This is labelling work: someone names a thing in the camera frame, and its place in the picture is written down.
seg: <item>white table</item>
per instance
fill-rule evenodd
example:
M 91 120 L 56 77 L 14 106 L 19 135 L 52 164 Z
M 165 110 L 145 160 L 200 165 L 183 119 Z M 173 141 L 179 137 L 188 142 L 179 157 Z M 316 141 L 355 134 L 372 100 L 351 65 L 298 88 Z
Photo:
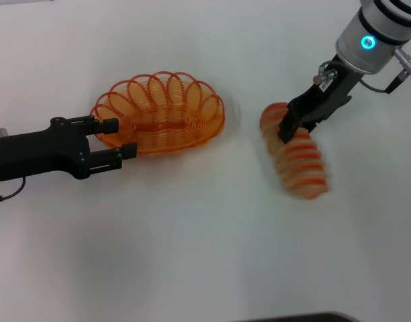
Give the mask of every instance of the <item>white table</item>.
M 55 0 L 0 7 L 0 127 L 86 115 L 143 72 L 183 70 L 228 109 L 179 156 L 76 181 L 27 179 L 0 204 L 0 321 L 223 322 L 321 311 L 411 322 L 411 80 L 353 91 L 313 133 L 331 192 L 279 186 L 258 121 L 311 84 L 359 2 Z M 397 62 L 366 80 L 385 87 Z M 94 149 L 103 148 L 91 139 Z M 0 194 L 19 182 L 3 182 Z

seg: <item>robotic arm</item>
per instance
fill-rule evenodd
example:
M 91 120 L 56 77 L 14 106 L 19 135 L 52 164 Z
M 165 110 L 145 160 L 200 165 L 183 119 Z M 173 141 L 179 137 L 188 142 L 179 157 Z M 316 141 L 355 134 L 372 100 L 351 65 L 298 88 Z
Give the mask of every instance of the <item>robotic arm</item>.
M 323 63 L 314 85 L 292 100 L 280 123 L 279 136 L 288 143 L 302 126 L 311 132 L 338 108 L 351 100 L 357 83 L 379 93 L 390 94 L 411 76 L 411 57 L 402 47 L 411 40 L 411 0 L 361 0 L 361 8 L 337 40 L 337 55 Z M 395 56 L 403 71 L 386 90 L 362 81 L 365 74 L 378 73 Z

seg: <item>coiled orange object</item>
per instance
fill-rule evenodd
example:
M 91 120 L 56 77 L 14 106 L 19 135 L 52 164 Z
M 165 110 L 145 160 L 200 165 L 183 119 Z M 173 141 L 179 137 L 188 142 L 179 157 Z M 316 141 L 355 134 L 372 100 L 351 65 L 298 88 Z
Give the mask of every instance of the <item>coiled orange object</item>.
M 271 104 L 262 113 L 260 129 L 286 189 L 304 199 L 315 199 L 329 189 L 325 163 L 307 129 L 298 129 L 287 144 L 281 141 L 278 125 L 286 113 L 287 103 Z
M 222 99 L 210 85 L 185 72 L 141 74 L 98 98 L 91 115 L 116 117 L 119 133 L 97 137 L 115 148 L 138 143 L 139 155 L 181 152 L 206 144 L 225 124 Z

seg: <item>orange wire basket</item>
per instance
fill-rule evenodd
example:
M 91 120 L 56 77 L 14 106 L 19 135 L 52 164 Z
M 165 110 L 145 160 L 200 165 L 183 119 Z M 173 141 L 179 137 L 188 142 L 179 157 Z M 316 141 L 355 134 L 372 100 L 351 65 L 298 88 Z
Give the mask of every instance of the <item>orange wire basket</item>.
M 137 142 L 139 155 L 181 152 L 205 145 L 225 125 L 222 99 L 185 72 L 141 74 L 101 95 L 91 115 L 117 118 L 119 133 L 97 137 L 111 148 Z

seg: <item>cable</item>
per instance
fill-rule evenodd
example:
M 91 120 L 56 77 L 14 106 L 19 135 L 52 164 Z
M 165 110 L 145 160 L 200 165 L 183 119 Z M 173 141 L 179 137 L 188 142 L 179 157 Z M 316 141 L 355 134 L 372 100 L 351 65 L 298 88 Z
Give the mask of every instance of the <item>cable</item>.
M 372 87 L 371 85 L 366 84 L 363 79 L 361 79 L 359 82 L 360 82 L 360 84 L 362 84 L 364 87 L 366 87 L 367 89 L 370 89 L 370 90 L 373 91 L 373 92 L 376 92 L 376 93 L 386 93 L 386 91 L 383 90 L 383 89 L 376 89 L 375 87 Z
M 11 198 L 13 198 L 13 197 L 16 197 L 16 196 L 23 190 L 23 188 L 25 188 L 25 184 L 26 184 L 26 178 L 23 177 L 23 178 L 22 178 L 22 184 L 21 184 L 20 188 L 18 188 L 18 189 L 17 189 L 14 193 L 12 193 L 11 195 L 8 195 L 8 196 L 6 196 L 6 197 L 0 196 L 0 202 L 1 202 L 1 201 L 8 200 L 8 199 L 11 199 Z
M 10 198 L 13 198 L 13 197 L 16 197 L 16 196 L 23 190 L 23 188 L 25 188 L 25 184 L 26 184 L 26 178 L 23 177 L 23 178 L 22 178 L 22 184 L 21 184 L 20 188 L 18 188 L 18 189 L 17 189 L 14 193 L 12 193 L 11 195 L 8 195 L 8 196 L 6 196 L 6 197 L 3 197 L 3 201 L 4 201 L 4 200 L 7 200 L 7 199 L 10 199 Z
M 349 72 L 352 71 L 346 64 L 344 64 L 342 62 L 335 62 L 333 60 L 328 60 L 327 62 L 323 62 L 320 66 L 326 67 L 329 64 L 334 64 L 334 65 L 341 66 L 341 67 L 345 68 L 346 70 L 348 70 Z M 375 93 L 386 93 L 386 91 L 383 90 L 383 89 L 376 89 L 375 87 L 372 87 L 371 85 L 367 84 L 363 79 L 361 79 L 359 82 L 360 82 L 360 84 L 362 84 L 364 87 L 366 87 L 370 91 L 373 91 Z

